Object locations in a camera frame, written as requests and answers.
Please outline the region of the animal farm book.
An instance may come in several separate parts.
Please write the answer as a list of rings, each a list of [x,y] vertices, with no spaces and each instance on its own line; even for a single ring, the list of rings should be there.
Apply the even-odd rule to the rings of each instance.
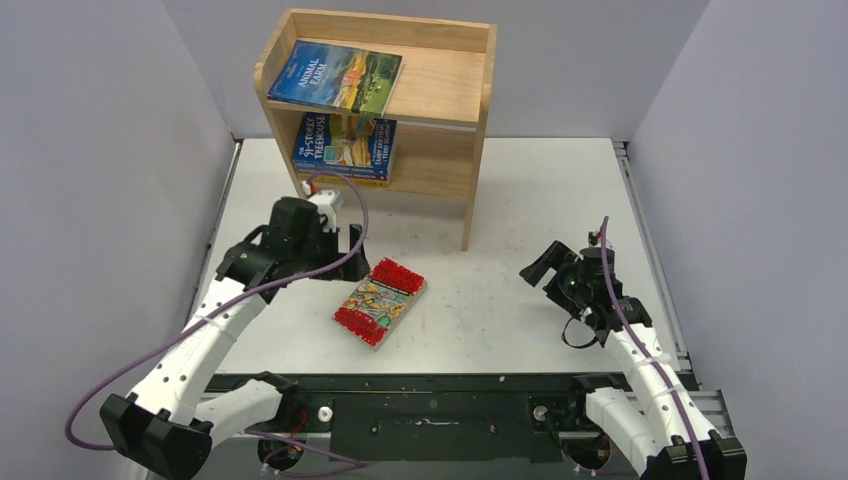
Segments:
[[[381,117],[404,65],[398,54],[297,40],[268,98],[338,113]]]

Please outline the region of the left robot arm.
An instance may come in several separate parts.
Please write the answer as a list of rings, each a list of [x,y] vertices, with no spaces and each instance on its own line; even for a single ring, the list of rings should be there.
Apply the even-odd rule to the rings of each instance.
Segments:
[[[230,247],[193,319],[131,391],[111,394],[99,416],[114,450],[164,479],[192,479],[213,448],[256,424],[282,431],[297,420],[295,383],[270,372],[205,401],[210,380],[246,327],[277,292],[306,278],[360,280],[367,219],[339,251],[336,190],[277,200],[270,218]]]

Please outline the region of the blue 91-storey treehouse book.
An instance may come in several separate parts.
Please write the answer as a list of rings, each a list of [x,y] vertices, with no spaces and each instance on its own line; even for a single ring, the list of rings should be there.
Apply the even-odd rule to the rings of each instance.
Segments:
[[[336,171],[353,179],[390,182],[398,122],[307,112],[292,152],[299,174]]]

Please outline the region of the yellow 130-storey treehouse book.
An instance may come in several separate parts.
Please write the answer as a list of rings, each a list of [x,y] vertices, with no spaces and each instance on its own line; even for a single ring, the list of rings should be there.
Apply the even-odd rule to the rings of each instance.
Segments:
[[[310,179],[309,173],[298,173],[297,178],[300,181],[308,181]],[[369,178],[356,178],[350,177],[350,180],[355,183],[359,187],[376,187],[376,188],[387,188],[389,186],[389,182],[382,179],[369,179]],[[311,183],[314,184],[344,184],[344,181],[337,176],[332,175],[317,175],[312,180]]]

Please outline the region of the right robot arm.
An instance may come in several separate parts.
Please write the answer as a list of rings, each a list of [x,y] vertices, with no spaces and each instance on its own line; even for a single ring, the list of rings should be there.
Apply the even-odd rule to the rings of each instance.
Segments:
[[[642,479],[742,479],[747,453],[722,435],[683,385],[642,302],[623,293],[615,253],[593,244],[578,252],[560,241],[520,272],[536,286],[547,272],[546,297],[588,326],[593,345],[617,363],[635,398],[601,374],[575,380],[565,402],[568,421],[598,428]]]

